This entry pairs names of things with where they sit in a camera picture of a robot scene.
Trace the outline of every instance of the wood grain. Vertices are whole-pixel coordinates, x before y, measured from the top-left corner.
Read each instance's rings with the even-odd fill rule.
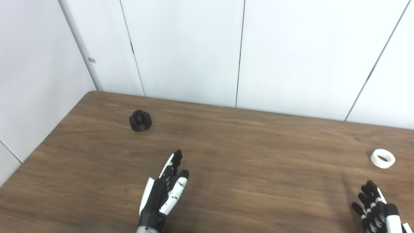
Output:
[[[149,112],[135,132],[129,116]],[[372,179],[414,226],[414,131],[89,92],[0,189],[0,232],[133,233],[149,176],[180,148],[189,183],[164,232],[363,232]],[[376,148],[394,153],[375,167]]]

